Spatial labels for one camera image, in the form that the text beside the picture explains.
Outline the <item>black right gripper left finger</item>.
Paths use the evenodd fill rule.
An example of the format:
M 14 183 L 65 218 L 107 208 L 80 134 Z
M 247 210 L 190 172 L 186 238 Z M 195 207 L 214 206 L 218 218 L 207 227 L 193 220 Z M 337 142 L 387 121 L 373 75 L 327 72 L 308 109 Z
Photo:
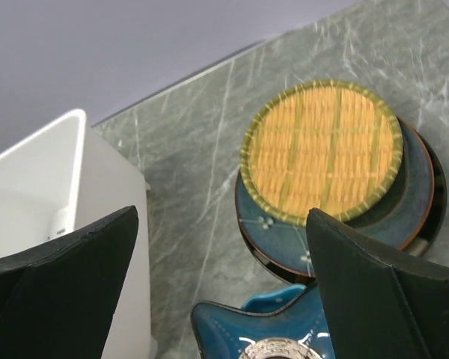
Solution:
M 0 258 L 0 358 L 100 358 L 138 225 L 127 206 Z

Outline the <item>blue star-shaped dish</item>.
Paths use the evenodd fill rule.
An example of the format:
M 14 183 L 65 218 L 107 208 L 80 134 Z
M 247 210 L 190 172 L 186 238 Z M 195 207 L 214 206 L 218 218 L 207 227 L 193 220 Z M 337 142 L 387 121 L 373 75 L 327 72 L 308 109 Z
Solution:
M 336 357 L 315 283 L 271 313 L 200 302 L 191 322 L 202 358 Z

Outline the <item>turquoise polka dot plate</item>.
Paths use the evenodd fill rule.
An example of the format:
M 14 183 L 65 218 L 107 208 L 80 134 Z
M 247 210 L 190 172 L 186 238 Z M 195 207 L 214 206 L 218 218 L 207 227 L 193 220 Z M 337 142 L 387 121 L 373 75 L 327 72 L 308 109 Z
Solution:
M 298 295 L 301 295 L 306 286 L 300 283 L 289 285 L 274 292 L 256 294 L 250 297 L 241 310 L 249 313 L 271 313 L 279 310 Z

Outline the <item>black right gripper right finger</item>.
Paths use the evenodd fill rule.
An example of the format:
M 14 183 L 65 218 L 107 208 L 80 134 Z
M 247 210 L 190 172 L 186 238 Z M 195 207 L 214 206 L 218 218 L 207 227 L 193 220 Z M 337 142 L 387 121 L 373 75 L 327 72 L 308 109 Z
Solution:
M 319 209 L 306 233 L 337 358 L 449 358 L 449 267 Z

